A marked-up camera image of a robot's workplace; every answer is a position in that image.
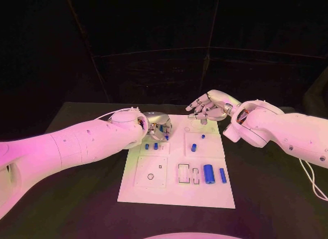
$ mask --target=black table surface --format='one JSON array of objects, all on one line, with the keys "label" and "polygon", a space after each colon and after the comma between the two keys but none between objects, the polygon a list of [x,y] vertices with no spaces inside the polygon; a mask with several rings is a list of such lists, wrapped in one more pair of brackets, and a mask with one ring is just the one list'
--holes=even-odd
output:
[{"label": "black table surface", "polygon": [[[186,106],[175,105],[66,103],[47,132],[131,106],[142,112],[187,114]],[[230,119],[219,122],[220,132],[229,123]],[[123,150],[51,175],[32,187],[0,220],[0,238],[142,239],[177,232],[245,239],[328,238],[328,202],[314,195],[298,159],[274,142],[256,148],[223,136],[223,145],[236,209],[118,202]],[[328,195],[328,169],[314,168]]]}]

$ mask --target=small blue cylinder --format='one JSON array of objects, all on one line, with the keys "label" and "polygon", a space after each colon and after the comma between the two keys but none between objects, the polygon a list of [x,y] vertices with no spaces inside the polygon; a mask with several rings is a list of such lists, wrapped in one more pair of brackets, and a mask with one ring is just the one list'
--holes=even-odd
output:
[{"label": "small blue cylinder", "polygon": [[194,143],[191,146],[191,151],[196,152],[197,151],[197,144]]},{"label": "small blue cylinder", "polygon": [[204,165],[204,174],[206,174],[206,183],[207,184],[216,183],[211,164]]},{"label": "small blue cylinder", "polygon": [[227,183],[227,177],[226,177],[224,168],[220,168],[220,176],[222,176],[222,182]]}]

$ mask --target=white board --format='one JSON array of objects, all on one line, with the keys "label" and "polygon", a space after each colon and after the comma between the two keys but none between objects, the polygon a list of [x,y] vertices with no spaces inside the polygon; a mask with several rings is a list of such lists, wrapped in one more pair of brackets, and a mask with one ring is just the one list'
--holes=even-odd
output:
[{"label": "white board", "polygon": [[[170,115],[170,118],[170,141],[160,142],[155,150],[157,141],[147,136],[142,145],[129,150],[118,201],[236,208],[217,122],[209,120],[209,124],[201,125],[200,120],[188,120],[187,116]],[[188,183],[180,183],[180,164],[190,165],[183,167],[188,168],[190,180],[183,180]],[[214,184],[206,183],[206,164],[213,165]],[[224,168],[227,183],[222,181],[220,168]]]}]

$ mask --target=white cable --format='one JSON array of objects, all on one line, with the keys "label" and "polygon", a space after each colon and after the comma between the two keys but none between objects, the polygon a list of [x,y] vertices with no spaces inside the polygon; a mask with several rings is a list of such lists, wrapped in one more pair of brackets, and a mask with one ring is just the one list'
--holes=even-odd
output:
[{"label": "white cable", "polygon": [[[315,184],[315,173],[314,173],[314,168],[313,168],[311,164],[305,161],[307,164],[308,164],[308,166],[310,166],[310,168],[311,168],[311,171],[313,171],[313,178],[311,178],[311,175],[310,175],[310,173],[308,173],[308,170],[307,170],[307,168],[305,168],[305,165],[304,165],[304,162],[302,162],[301,159],[300,159],[300,162],[301,162],[302,168],[304,168],[304,170],[305,170],[305,172],[307,172],[308,178],[310,178],[310,180],[311,180],[311,182],[313,182],[315,195],[318,196],[318,198],[321,198],[323,200],[328,201],[327,195],[324,194],[323,190],[320,189],[320,187],[318,187],[317,184]],[[315,188],[318,189],[318,191],[320,191],[320,193],[323,194],[324,197],[321,197],[321,196],[318,195]]]},{"label": "white cable", "polygon": [[139,110],[139,108],[125,108],[125,109],[121,109],[121,110],[118,110],[118,111],[113,111],[113,112],[109,112],[108,114],[105,114],[105,115],[102,115],[100,117],[97,117],[95,120],[97,120],[97,119],[100,119],[102,117],[105,117],[105,116],[108,116],[108,115],[110,115],[112,113],[116,113],[116,112],[121,112],[121,111],[129,111],[129,110]]}]

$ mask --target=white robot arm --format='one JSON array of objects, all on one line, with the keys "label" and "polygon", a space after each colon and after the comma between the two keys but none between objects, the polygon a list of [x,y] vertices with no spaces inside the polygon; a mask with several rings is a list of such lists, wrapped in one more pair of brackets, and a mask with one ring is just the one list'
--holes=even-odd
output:
[{"label": "white robot arm", "polygon": [[243,138],[253,146],[265,147],[272,140],[297,158],[328,168],[328,120],[304,114],[285,114],[265,101],[243,104],[224,92],[209,91],[187,107],[190,119],[223,120],[232,116],[224,135],[237,142]]},{"label": "white robot arm", "polygon": [[0,142],[0,218],[51,174],[135,147],[147,134],[167,141],[173,126],[164,113],[141,113],[131,108],[118,111],[108,121],[99,118],[54,133]]}]

